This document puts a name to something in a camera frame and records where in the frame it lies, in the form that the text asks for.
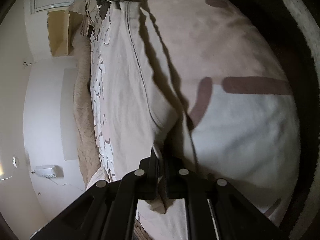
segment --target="black metal frame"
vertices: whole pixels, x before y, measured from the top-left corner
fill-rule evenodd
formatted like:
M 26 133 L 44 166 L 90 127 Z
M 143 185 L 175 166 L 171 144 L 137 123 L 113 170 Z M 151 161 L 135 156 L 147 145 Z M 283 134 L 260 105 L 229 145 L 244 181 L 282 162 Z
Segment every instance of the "black metal frame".
M 31 240 L 131 240 L 138 199 L 157 195 L 153 150 L 139 170 L 121 180 L 98 181 Z M 166 195 L 184 198 L 189 240 L 283 240 L 288 237 L 224 179 L 201 179 L 182 160 L 164 160 Z

